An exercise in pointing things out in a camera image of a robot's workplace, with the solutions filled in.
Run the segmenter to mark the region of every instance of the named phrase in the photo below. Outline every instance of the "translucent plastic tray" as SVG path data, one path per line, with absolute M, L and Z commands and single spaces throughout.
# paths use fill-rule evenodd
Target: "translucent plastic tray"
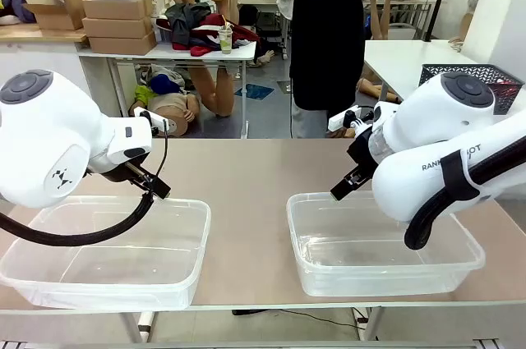
M 454 215 L 436 220 L 424 249 L 408 249 L 407 224 L 385 216 L 370 191 L 340 202 L 329 193 L 295 195 L 287 213 L 299 276 L 310 296 L 452 292 L 486 262 Z
M 138 197 L 69 197 L 30 227 L 57 234 L 95 232 L 126 218 Z M 130 231 L 77 248 L 16 240 L 0 260 L 0 281 L 34 305 L 82 310 L 183 310 L 196 291 L 210 208 L 156 200 Z

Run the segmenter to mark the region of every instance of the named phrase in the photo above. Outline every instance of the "black plastic crate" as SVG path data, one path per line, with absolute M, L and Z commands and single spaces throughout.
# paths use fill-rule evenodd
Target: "black plastic crate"
M 506 115 L 524 82 L 491 64 L 424 64 L 420 85 L 444 72 L 463 72 L 488 85 L 496 98 L 495 115 Z

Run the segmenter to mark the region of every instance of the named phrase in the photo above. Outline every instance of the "cardboard box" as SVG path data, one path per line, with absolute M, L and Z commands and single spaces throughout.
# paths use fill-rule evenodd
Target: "cardboard box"
M 110 53 L 116 55 L 146 55 L 157 45 L 155 33 L 152 31 L 142 39 L 101 39 L 90 37 L 91 49 L 95 53 Z
M 83 0 L 85 15 L 92 19 L 139 20 L 154 11 L 152 0 Z
M 24 8 L 35 14 L 40 29 L 77 30 L 82 27 L 82 0 L 26 0 Z
M 88 37 L 142 39 L 153 30 L 150 18 L 142 18 L 138 21 L 84 18 L 82 23 L 85 35 Z

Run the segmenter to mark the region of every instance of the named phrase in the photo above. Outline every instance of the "brown tabletop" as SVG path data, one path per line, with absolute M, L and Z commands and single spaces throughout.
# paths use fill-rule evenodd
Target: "brown tabletop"
M 212 224 L 193 306 L 197 309 L 481 305 L 526 302 L 526 235 L 496 202 L 458 214 L 487 253 L 485 268 L 452 293 L 432 296 L 318 298 L 303 293 L 288 231 L 291 195 L 328 191 L 349 172 L 348 140 L 171 140 L 162 178 L 173 198 L 205 201 Z M 154 171 L 162 140 L 146 160 Z M 87 177 L 77 195 L 139 195 L 127 183 Z M 28 223 L 38 211 L 16 208 Z M 0 255 L 13 237 L 0 232 Z M 1 310 L 33 307 L 0 287 Z
M 86 40 L 84 29 L 41 30 L 35 23 L 0 26 L 0 43 L 45 42 L 81 43 Z

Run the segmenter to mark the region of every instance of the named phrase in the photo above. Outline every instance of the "dark jacket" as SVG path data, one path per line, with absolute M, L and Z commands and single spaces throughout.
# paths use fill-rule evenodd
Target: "dark jacket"
M 190 30 L 199 27 L 203 19 L 211 14 L 206 2 L 196 4 L 174 4 L 166 10 L 166 17 L 172 28 L 172 42 L 184 46 L 190 45 Z
M 362 0 L 294 0 L 292 27 L 296 105 L 331 114 L 351 107 L 365 53 Z

